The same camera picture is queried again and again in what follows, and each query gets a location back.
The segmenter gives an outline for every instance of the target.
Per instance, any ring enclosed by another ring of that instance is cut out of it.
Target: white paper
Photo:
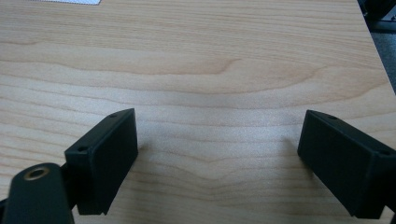
[[[36,1],[74,3],[74,4],[83,4],[83,5],[98,5],[101,0],[36,0]]]

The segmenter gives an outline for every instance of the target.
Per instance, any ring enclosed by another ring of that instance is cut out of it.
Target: wood grain
[[[132,171],[77,223],[389,223],[350,217],[296,148],[306,109],[396,147],[395,103],[354,0],[0,2],[2,198],[136,110]]]

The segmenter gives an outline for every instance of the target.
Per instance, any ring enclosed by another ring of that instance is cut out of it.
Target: wooden table
[[[396,101],[355,0],[0,2],[0,196],[105,115],[140,154],[77,223],[359,220],[297,156],[306,109],[396,147]]]

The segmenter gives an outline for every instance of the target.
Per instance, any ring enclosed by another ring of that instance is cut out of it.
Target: wooden surface
[[[135,108],[132,171],[77,223],[389,223],[350,217],[296,148],[306,109],[396,147],[395,103],[355,0],[0,1],[1,198]]]

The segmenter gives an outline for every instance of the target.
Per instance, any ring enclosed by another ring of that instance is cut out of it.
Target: black plastic bracket
[[[42,163],[12,179],[0,223],[74,223],[107,213],[137,157],[134,110],[107,116],[64,152],[66,164]]]
[[[342,120],[308,110],[298,154],[350,215],[396,211],[396,152]]]

